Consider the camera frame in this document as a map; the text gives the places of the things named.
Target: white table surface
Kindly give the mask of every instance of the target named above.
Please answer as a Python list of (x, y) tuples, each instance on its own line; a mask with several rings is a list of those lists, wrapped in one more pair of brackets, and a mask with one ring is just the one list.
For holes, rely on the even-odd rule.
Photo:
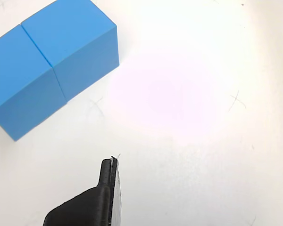
[[(1, 0), (0, 36), (51, 2)], [(283, 226), (283, 0), (95, 2), (121, 65), (0, 128), (0, 226), (41, 226), (120, 153), (122, 226)]]

